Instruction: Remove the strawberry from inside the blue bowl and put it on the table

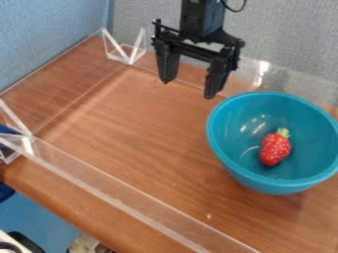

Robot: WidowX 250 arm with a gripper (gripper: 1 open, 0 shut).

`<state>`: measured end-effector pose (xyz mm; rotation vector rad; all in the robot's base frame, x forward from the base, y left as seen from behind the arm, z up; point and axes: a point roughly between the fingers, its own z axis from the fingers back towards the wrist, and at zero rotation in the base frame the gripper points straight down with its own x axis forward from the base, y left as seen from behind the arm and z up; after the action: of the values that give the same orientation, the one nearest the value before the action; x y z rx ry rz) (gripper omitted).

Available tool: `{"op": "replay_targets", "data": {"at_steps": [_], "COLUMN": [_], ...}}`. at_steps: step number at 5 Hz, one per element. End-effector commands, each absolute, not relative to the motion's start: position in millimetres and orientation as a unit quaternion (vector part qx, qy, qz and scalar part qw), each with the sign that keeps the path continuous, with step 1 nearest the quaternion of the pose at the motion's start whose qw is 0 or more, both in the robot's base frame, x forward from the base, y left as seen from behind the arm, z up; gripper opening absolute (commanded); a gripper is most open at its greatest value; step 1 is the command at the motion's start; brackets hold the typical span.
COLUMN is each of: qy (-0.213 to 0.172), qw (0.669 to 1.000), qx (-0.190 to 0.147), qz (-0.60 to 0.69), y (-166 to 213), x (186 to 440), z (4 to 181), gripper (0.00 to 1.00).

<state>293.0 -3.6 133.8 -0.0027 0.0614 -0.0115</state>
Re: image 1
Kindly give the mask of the black blue robot arm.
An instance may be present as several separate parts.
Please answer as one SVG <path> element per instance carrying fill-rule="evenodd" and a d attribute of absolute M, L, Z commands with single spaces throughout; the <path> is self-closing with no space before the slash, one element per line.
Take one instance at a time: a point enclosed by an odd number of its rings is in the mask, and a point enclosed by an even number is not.
<path fill-rule="evenodd" d="M 223 90 L 229 73 L 239 67 L 242 39 L 223 31 L 224 15 L 229 10 L 227 0 L 181 0 L 179 29 L 152 21 L 159 77 L 168 84 L 177 75 L 180 57 L 184 55 L 209 64 L 204 82 L 204 98 L 212 99 Z"/>

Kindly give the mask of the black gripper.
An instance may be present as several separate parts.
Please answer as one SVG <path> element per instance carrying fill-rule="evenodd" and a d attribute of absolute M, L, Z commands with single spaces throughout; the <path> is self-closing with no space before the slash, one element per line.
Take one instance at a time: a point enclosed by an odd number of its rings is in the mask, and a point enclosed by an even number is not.
<path fill-rule="evenodd" d="M 179 58 L 184 55 L 209 63 L 205 76 L 204 98 L 212 99 L 223 90 L 231 71 L 237 69 L 240 50 L 246 43 L 228 35 L 221 28 L 204 37 L 189 30 L 176 30 L 153 20 L 152 46 L 156 51 L 159 76 L 164 84 L 177 75 Z"/>

